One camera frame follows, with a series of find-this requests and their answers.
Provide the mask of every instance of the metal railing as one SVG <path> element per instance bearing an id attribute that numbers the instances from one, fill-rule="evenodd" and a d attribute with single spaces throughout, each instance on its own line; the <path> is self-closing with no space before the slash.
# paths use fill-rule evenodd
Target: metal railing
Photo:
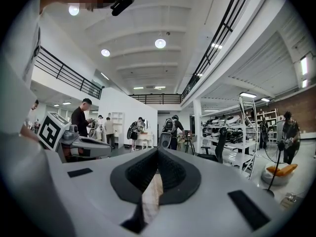
<path id="1" fill-rule="evenodd" d="M 72 70 L 42 46 L 36 59 L 35 66 L 66 84 L 100 99 L 102 88 L 93 84 L 76 71 Z"/>
<path id="2" fill-rule="evenodd" d="M 242 16 L 241 10 L 245 9 L 247 0 L 230 0 L 224 17 L 210 43 L 206 52 L 204 53 L 200 63 L 197 66 L 197 69 L 194 71 L 189 83 L 182 92 L 183 99 L 189 94 L 192 88 L 196 85 L 198 80 L 202 77 L 205 70 L 211 65 L 214 61 L 223 45 L 233 32 L 236 24 Z"/>
<path id="3" fill-rule="evenodd" d="M 130 97 L 144 104 L 181 104 L 181 94 L 144 94 L 144 95 L 129 95 Z"/>

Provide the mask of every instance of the white table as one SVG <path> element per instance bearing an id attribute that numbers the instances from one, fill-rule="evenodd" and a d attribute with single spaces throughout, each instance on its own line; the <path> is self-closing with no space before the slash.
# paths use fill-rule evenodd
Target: white table
<path id="1" fill-rule="evenodd" d="M 143 141 L 144 140 L 151 141 L 152 142 L 151 147 L 152 148 L 154 147 L 154 135 L 153 134 L 149 134 L 149 133 L 148 134 L 138 134 L 137 135 L 137 140 L 140 141 L 142 149 L 144 149 L 144 146 L 143 146 Z"/>

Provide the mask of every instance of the chair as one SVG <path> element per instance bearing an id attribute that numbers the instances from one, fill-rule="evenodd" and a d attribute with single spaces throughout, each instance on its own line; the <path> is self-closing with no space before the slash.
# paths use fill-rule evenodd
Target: chair
<path id="1" fill-rule="evenodd" d="M 220 136 L 219 136 L 217 146 L 215 148 L 215 155 L 208 154 L 208 150 L 210 149 L 210 147 L 202 146 L 201 148 L 206 150 L 206 154 L 198 154 L 197 156 L 204 158 L 204 159 L 223 163 L 223 149 L 225 146 L 226 137 L 227 137 L 227 129 L 225 127 L 223 127 L 220 129 Z"/>

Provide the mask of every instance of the jeans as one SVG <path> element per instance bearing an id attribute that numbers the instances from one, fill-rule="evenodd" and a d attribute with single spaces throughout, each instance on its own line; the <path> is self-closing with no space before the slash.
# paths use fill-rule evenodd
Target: jeans
<path id="1" fill-rule="evenodd" d="M 114 148 L 114 133 L 107 134 L 107 143 L 109 144 L 111 140 L 111 147 Z"/>

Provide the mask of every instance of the stand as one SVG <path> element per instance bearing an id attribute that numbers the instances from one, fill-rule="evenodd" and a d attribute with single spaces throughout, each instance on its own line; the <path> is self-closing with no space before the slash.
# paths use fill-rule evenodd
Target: stand
<path id="1" fill-rule="evenodd" d="M 186 153 L 188 152 L 188 150 L 189 150 L 189 142 L 190 142 L 192 154 L 194 155 L 196 150 L 195 150 L 195 148 L 194 148 L 194 145 L 193 145 L 192 142 L 191 142 L 191 138 L 187 138 L 187 139 L 185 139 L 185 140 L 186 140 L 186 142 L 187 142 L 185 152 L 186 152 Z"/>

